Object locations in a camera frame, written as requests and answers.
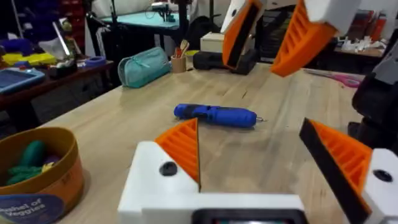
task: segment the wall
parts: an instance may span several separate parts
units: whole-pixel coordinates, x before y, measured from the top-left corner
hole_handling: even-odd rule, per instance
[[[397,0],[362,0],[360,9],[369,9],[380,11],[384,10],[387,14],[387,22],[384,27],[382,37],[389,39],[392,31],[394,31],[395,19],[398,11]]]

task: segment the green toy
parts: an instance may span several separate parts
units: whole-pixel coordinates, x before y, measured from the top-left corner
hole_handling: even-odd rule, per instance
[[[17,174],[34,174],[40,173],[42,171],[41,167],[24,167],[24,166],[15,166],[8,170],[10,175],[17,175]]]
[[[20,173],[20,174],[14,175],[10,179],[8,179],[6,184],[7,185],[16,184],[16,183],[22,182],[24,180],[27,180],[29,178],[35,177],[35,176],[39,175],[40,173],[41,173],[41,171],[33,172],[33,173]]]
[[[41,165],[43,164],[44,154],[44,142],[32,141],[22,153],[18,165],[8,170],[11,178],[8,179],[6,184],[17,184],[19,182],[41,174]]]
[[[18,166],[40,166],[44,160],[45,144],[42,141],[32,141],[25,149]]]

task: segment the teal pencil case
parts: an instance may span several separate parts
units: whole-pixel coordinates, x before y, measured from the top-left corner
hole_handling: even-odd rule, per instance
[[[118,66],[121,83],[130,88],[143,87],[170,70],[167,55],[160,47],[124,58]]]

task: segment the printed label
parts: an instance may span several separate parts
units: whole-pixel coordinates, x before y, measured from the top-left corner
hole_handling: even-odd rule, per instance
[[[0,215],[15,223],[51,223],[63,212],[63,202],[54,195],[0,196]]]
[[[0,195],[0,217],[18,224],[52,223],[71,208],[83,181],[78,158],[66,174],[37,194]]]

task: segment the desk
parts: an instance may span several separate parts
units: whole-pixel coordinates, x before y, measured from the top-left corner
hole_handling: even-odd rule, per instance
[[[354,55],[364,55],[364,56],[369,56],[369,57],[382,57],[383,52],[381,52],[379,49],[374,49],[374,48],[368,48],[359,52],[355,52],[354,50],[343,50],[341,47],[336,47],[335,51],[337,52],[342,52],[342,53],[347,53],[347,54],[354,54]]]
[[[164,49],[165,35],[171,36],[176,43],[179,43],[184,34],[184,32],[180,31],[179,14],[172,13],[172,15],[174,16],[175,22],[164,22],[159,13],[152,11],[118,16],[118,22],[126,26],[138,27],[143,31],[150,31],[153,34],[159,34],[160,45]],[[112,22],[111,17],[103,18],[101,20],[107,23]]]
[[[137,143],[175,126],[178,103],[202,103],[248,108],[266,121],[254,130],[200,123],[203,192],[299,194],[310,223],[341,224],[343,212],[299,130],[304,117],[342,131],[360,121],[354,92],[303,71],[281,78],[261,63],[248,76],[193,70],[116,88],[44,125],[75,133],[85,170],[83,200],[60,223],[116,223]]]
[[[85,78],[107,71],[112,66],[113,62],[108,61],[105,65],[98,67],[81,68],[78,69],[77,72],[59,80],[53,80],[50,79],[49,76],[46,76],[44,82],[39,85],[18,91],[11,95],[0,95],[0,110],[7,110],[9,117],[18,131],[35,128],[40,125],[40,122],[30,103],[31,99],[79,78]]]

